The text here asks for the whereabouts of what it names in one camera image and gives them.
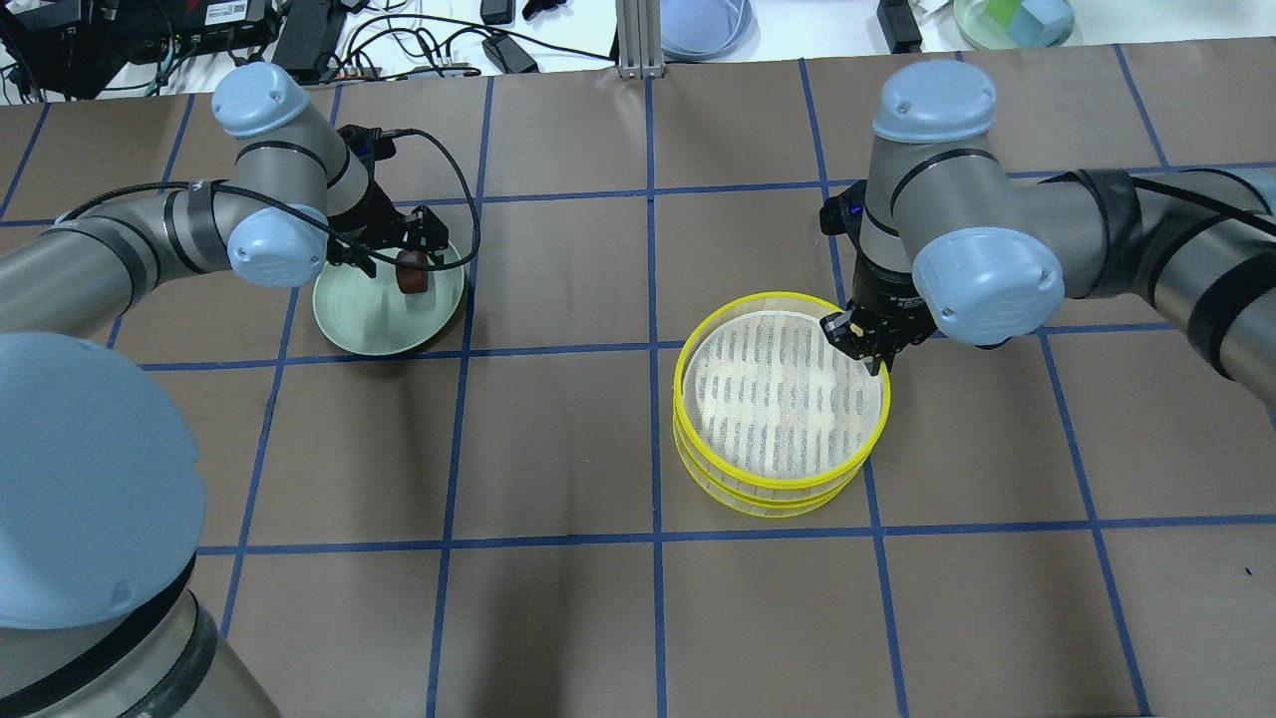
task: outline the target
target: tiled surface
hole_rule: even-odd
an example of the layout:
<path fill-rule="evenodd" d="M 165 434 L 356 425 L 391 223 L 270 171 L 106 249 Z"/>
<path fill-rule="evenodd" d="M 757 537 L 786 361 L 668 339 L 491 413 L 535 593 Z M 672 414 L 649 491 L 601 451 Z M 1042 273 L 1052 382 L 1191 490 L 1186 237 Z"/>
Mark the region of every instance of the tiled surface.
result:
<path fill-rule="evenodd" d="M 1270 37 L 1122 50 L 1170 163 L 1276 159 Z"/>
<path fill-rule="evenodd" d="M 1171 163 L 1272 161 L 1271 42 L 965 59 L 1028 177 L 1156 165 L 1154 133 Z M 1276 427 L 1137 298 L 1067 302 L 991 352 L 909 348 L 870 471 L 800 519 L 731 513 L 678 462 L 694 324 L 849 286 L 822 180 L 866 171 L 875 85 L 906 61 L 676 65 L 649 96 L 614 73 L 315 93 L 456 150 L 489 240 L 467 310 L 367 361 L 309 288 L 225 274 L 115 337 L 199 439 L 193 587 L 286 714 L 1270 714 Z M 207 101 L 59 105 L 33 144 L 43 110 L 0 108 L 0 244 L 170 159 L 228 173 Z M 416 144 L 387 189 L 454 199 Z M 464 208 L 439 212 L 463 244 Z"/>

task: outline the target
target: brown object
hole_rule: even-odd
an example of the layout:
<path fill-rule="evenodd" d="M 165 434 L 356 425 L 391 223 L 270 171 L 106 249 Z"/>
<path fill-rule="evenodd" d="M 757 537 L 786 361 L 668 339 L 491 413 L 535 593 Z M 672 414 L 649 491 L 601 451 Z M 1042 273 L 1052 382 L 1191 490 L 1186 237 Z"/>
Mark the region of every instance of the brown object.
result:
<path fill-rule="evenodd" d="M 425 251 L 412 251 L 410 249 L 403 249 L 396 256 L 401 261 L 412 261 L 413 264 L 425 264 Z M 425 289 L 430 288 L 430 273 L 422 272 L 420 269 L 407 269 L 403 267 L 394 267 L 394 278 L 398 279 L 399 291 L 403 293 L 422 293 Z"/>

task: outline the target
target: metal post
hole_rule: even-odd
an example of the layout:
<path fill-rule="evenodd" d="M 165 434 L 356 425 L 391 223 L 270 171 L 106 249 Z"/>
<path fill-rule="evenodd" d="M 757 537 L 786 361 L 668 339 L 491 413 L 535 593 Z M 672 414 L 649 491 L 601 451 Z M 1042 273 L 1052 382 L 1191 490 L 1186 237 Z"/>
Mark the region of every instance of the metal post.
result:
<path fill-rule="evenodd" d="M 616 36 L 624 79 L 664 77 L 665 54 L 660 45 L 660 0 L 616 0 Z"/>

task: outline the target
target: yellow rimmed basket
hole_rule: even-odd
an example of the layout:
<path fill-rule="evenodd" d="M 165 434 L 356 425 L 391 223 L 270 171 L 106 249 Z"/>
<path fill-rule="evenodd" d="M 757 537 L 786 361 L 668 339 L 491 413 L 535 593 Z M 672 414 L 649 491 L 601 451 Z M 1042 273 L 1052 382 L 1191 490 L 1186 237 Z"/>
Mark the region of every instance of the yellow rimmed basket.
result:
<path fill-rule="evenodd" d="M 863 388 L 859 390 L 860 394 L 856 397 L 856 408 L 859 408 L 860 403 L 863 403 L 865 408 L 864 411 L 870 416 L 860 418 L 863 429 L 860 434 L 856 435 L 854 445 L 850 445 L 850 450 L 842 453 L 845 457 L 838 455 L 835 462 L 836 465 L 812 474 L 782 477 L 763 476 L 762 473 L 754 473 L 744 467 L 732 464 L 722 455 L 727 454 L 727 451 L 715 451 L 702 434 L 697 431 L 697 425 L 689 413 L 686 394 L 684 392 L 688 369 L 693 362 L 693 357 L 699 356 L 697 352 L 703 344 L 706 344 L 707 341 L 711 341 L 711 337 L 716 335 L 715 332 L 720 328 L 727 326 L 727 324 L 731 324 L 732 321 L 746 320 L 750 315 L 762 314 L 783 316 L 786 329 L 789 325 L 795 325 L 795 323 L 805 325 L 806 321 L 810 321 L 812 326 L 805 334 L 806 343 L 796 341 L 796 332 L 794 341 L 790 343 L 790 362 L 800 362 L 803 358 L 803 346 L 809 346 L 813 341 L 817 343 L 823 342 L 823 334 L 819 332 L 820 316 L 838 310 L 840 309 L 836 305 L 805 293 L 789 291 L 753 293 L 731 301 L 717 311 L 709 314 L 708 318 L 695 326 L 690 338 L 688 338 L 686 343 L 683 344 L 683 349 L 678 356 L 678 365 L 674 370 L 674 444 L 678 448 L 678 454 L 681 458 L 686 472 L 692 476 L 692 480 L 694 480 L 706 494 L 713 497 L 713 500 L 750 517 L 768 519 L 799 517 L 801 514 L 814 511 L 815 509 L 832 501 L 833 497 L 836 497 L 838 492 L 841 492 L 850 483 L 850 481 L 864 465 L 864 462 L 868 459 L 878 439 L 882 436 L 882 430 L 886 427 L 887 416 L 891 409 L 891 380 L 886 369 L 882 370 L 878 377 L 870 377 L 868 375 L 868 370 L 864 369 L 863 365 L 851 361 L 851 358 L 845 357 L 832 347 L 828 347 L 827 361 L 836 361 L 836 370 L 838 372 L 837 376 L 841 377 L 841 372 L 846 372 L 846 376 L 843 377 L 846 383 L 857 383 L 855 386 Z M 810 332 L 817 332 L 819 338 L 813 338 L 815 334 L 812 334 Z M 771 351 L 772 357 L 778 356 L 778 362 L 782 366 L 785 363 L 785 348 L 777 348 L 775 346 L 775 339 L 769 334 L 760 333 L 760 329 L 758 337 L 754 355 L 757 356 L 759 352 L 758 347 L 763 346 L 763 342 L 769 339 L 771 343 L 767 343 L 767 348 Z M 721 341 L 713 348 L 720 349 L 720 346 Z M 727 352 L 730 358 L 736 357 L 736 348 L 738 347 L 732 343 L 731 349 Z M 822 352 L 820 356 L 824 356 L 824 347 L 822 343 L 819 343 L 819 348 Z M 740 351 L 739 361 L 748 362 L 746 353 L 748 351 L 745 346 L 745 348 Z M 806 362 L 814 361 L 810 353 L 808 353 L 805 358 Z M 727 386 L 729 389 L 726 390 L 726 394 L 730 395 L 732 393 L 730 385 Z M 739 390 L 743 398 L 743 381 Z M 796 399 L 798 388 L 790 386 L 787 390 Z M 783 385 L 781 383 L 780 394 L 782 395 L 783 392 Z M 829 395 L 829 404 L 832 404 L 832 395 Z M 703 422 L 704 417 L 702 414 L 697 414 L 697 417 Z M 766 436 L 766 434 L 762 435 L 763 444 L 767 443 Z M 829 457 L 832 455 L 832 446 L 829 446 Z"/>

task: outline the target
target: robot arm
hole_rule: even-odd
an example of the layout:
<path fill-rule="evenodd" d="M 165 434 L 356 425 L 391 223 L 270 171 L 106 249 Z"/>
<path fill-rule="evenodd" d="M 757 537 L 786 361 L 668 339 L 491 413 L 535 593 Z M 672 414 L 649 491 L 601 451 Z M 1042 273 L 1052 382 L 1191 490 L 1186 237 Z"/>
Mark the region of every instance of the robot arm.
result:
<path fill-rule="evenodd" d="M 887 82 L 869 179 L 820 212 L 859 250 L 847 311 L 823 321 L 829 341 L 877 372 L 937 328 L 995 346 L 1064 296 L 1133 292 L 1276 407 L 1276 177 L 1092 170 L 1016 185 L 989 150 L 994 103 L 963 62 Z"/>
<path fill-rule="evenodd" d="M 350 253 L 329 227 L 357 235 L 365 250 L 412 247 L 412 228 L 426 247 L 447 245 L 447 227 L 429 209 L 402 216 L 373 179 L 376 156 L 393 153 L 389 136 L 338 134 L 278 66 L 236 69 L 213 93 L 213 114 L 239 143 L 236 179 L 91 201 L 0 258 L 0 333 L 84 335 L 162 282 L 222 269 L 265 286 L 308 283 L 325 259 L 373 273 L 367 251 Z"/>

